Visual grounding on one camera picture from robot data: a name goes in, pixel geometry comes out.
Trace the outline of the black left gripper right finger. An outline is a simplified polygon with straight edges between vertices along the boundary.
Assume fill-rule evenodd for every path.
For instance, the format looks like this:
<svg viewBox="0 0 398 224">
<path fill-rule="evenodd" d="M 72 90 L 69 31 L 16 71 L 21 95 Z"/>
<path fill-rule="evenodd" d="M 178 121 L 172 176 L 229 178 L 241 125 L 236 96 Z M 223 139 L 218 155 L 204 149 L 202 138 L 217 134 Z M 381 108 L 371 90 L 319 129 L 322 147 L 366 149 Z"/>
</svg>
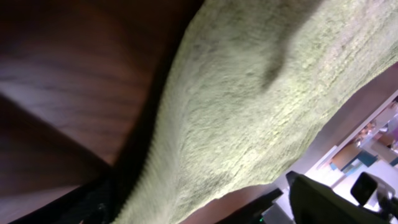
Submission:
<svg viewBox="0 0 398 224">
<path fill-rule="evenodd" d="M 336 194 L 330 187 L 309 177 L 290 171 L 286 174 L 289 183 L 289 201 L 296 224 L 385 224 L 376 212 L 379 205 L 368 203 L 359 207 Z"/>
</svg>

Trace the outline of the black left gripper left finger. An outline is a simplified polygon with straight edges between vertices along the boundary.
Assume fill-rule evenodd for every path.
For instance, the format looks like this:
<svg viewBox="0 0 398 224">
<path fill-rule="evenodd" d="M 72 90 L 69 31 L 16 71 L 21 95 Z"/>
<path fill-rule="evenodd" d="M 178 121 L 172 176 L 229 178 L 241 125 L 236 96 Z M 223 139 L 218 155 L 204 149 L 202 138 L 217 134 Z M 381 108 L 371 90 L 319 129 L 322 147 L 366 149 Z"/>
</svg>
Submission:
<svg viewBox="0 0 398 224">
<path fill-rule="evenodd" d="M 99 177 L 11 224 L 109 224 L 114 193 L 114 181 Z"/>
</svg>

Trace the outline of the light green microfiber cloth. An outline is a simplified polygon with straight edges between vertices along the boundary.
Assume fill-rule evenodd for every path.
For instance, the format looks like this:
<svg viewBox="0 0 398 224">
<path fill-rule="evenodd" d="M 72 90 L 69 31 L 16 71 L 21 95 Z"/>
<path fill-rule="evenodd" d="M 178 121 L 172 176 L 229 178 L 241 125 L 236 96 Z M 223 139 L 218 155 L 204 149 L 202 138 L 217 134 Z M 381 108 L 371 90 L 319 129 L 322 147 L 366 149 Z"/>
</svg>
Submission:
<svg viewBox="0 0 398 224">
<path fill-rule="evenodd" d="M 116 223 L 179 223 L 269 184 L 397 61 L 397 1 L 205 1 L 169 72 Z"/>
</svg>

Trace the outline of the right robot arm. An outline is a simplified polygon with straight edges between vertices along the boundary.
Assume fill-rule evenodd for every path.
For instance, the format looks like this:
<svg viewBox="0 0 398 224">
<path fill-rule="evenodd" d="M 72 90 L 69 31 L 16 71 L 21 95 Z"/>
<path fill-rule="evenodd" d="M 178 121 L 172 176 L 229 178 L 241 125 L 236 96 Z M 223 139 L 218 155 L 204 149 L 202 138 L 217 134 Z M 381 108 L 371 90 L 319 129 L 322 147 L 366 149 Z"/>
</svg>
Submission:
<svg viewBox="0 0 398 224">
<path fill-rule="evenodd" d="M 383 220 L 397 218 L 396 190 L 381 178 L 362 172 L 350 190 L 351 195 L 364 207 L 372 202 L 379 205 L 376 212 Z"/>
</svg>

